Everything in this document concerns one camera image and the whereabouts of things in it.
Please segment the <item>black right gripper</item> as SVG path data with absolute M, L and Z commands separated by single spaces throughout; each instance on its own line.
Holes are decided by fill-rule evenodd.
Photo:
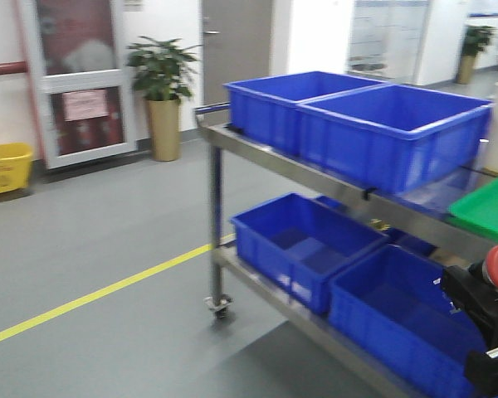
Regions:
M 464 376 L 484 396 L 498 397 L 498 288 L 471 265 L 447 266 L 442 271 L 440 289 L 457 310 L 470 318 L 481 333 L 486 350 L 470 350 L 466 355 Z

